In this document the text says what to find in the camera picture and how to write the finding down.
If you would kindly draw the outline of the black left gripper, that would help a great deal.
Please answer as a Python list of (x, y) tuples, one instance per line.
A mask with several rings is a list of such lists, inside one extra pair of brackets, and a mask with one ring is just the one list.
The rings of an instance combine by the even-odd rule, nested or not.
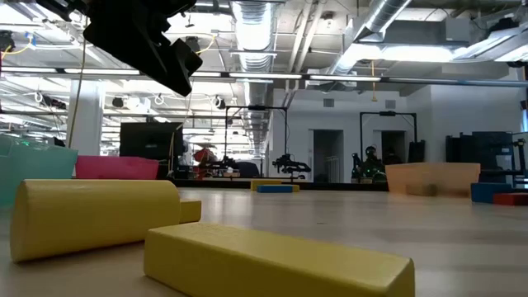
[(70, 14), (74, 11), (89, 17), (91, 23), (84, 37), (96, 47), (179, 95), (191, 93), (190, 76), (202, 65), (200, 56), (181, 39), (156, 46), (133, 20), (144, 17), (148, 21), (164, 22), (191, 9), (197, 0), (35, 1), (65, 21), (72, 20)]

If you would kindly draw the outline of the yellow wooden cylinder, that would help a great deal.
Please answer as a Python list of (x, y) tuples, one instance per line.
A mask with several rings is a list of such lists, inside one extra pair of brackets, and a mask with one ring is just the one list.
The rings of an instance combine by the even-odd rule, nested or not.
[(16, 192), (13, 262), (136, 243), (178, 224), (180, 197), (169, 181), (28, 179)]

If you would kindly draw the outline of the black rectangular screen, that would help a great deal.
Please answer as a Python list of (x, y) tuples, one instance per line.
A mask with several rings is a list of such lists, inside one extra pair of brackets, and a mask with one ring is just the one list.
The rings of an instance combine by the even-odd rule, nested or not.
[(153, 160), (181, 156), (184, 151), (179, 122), (136, 122), (120, 126), (120, 156)]

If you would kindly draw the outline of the white building column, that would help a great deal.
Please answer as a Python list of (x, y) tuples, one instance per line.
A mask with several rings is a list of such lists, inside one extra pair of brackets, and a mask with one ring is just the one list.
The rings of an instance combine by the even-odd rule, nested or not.
[(103, 82), (71, 81), (65, 143), (79, 155), (100, 154), (105, 97)]

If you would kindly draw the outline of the red background object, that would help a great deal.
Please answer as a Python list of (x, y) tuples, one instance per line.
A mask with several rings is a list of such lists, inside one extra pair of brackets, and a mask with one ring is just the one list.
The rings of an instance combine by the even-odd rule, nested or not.
[(208, 148), (202, 148), (193, 154), (193, 158), (198, 163), (216, 162), (217, 157)]

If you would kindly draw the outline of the red plastic bin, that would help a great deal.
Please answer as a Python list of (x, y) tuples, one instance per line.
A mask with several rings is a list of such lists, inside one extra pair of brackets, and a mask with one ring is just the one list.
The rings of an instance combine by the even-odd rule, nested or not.
[(155, 180), (158, 161), (140, 157), (78, 156), (77, 179)]

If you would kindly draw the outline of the green plastic bin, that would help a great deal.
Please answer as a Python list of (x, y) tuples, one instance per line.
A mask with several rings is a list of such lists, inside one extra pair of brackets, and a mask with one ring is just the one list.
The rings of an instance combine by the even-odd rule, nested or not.
[(25, 179), (69, 179), (78, 151), (0, 135), (0, 208), (11, 206)]

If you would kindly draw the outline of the orange plastic bin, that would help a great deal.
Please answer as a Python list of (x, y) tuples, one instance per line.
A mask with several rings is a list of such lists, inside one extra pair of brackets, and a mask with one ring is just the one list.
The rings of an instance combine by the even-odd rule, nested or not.
[(469, 197), (478, 163), (404, 163), (385, 167), (389, 191), (415, 196)]

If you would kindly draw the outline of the dark blue black cabinet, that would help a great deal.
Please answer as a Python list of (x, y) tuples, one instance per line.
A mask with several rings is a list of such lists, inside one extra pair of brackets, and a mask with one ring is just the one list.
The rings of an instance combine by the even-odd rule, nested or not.
[(503, 131), (477, 131), (445, 137), (448, 163), (477, 163), (479, 182), (512, 183), (514, 144), (512, 134)]

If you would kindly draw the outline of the red wooden block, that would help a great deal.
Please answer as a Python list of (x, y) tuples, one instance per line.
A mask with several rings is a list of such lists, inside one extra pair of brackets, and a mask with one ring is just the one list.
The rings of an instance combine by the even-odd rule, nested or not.
[(493, 203), (496, 205), (528, 206), (528, 193), (497, 193), (493, 195)]

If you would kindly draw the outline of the black frame stand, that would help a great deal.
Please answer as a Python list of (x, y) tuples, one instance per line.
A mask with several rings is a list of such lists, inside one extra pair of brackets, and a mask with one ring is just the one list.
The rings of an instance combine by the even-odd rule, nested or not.
[[(229, 115), (229, 109), (230, 108), (235, 108), (236, 111), (232, 114), (232, 115)], [(236, 115), (242, 110), (242, 109), (247, 109), (247, 110), (250, 110), (250, 111), (270, 111), (270, 110), (280, 110), (281, 111), (281, 114), (284, 116), (284, 125), (285, 125), (285, 130), (284, 130), (284, 137), (285, 137), (285, 142), (284, 142), (284, 153), (287, 153), (287, 141), (288, 141), (288, 107), (283, 107), (283, 106), (264, 106), (264, 105), (250, 105), (250, 106), (230, 106), (230, 105), (227, 105), (225, 107), (225, 110), (224, 110), (224, 158), (227, 158), (228, 157), (228, 150), (227, 150), (227, 146), (228, 146), (228, 121), (230, 118), (233, 118), (233, 117), (236, 117)], [(259, 167), (259, 173), (260, 173), (260, 177), (265, 177), (264, 175), (264, 158), (265, 157), (260, 157), (260, 167)]]
[[(415, 113), (415, 112), (396, 112), (396, 111), (361, 111), (360, 114), (359, 114), (360, 160), (361, 161), (363, 161), (364, 153), (365, 153), (364, 139), (363, 139), (363, 135), (364, 135), (364, 133), (363, 133), (363, 130), (364, 130), (363, 117), (364, 117), (364, 115), (385, 116), (385, 117), (401, 116), (413, 128), (413, 139), (412, 139), (412, 142), (414, 142), (414, 143), (418, 142), (417, 113)], [(411, 116), (412, 117), (412, 124), (406, 118), (407, 116)]]

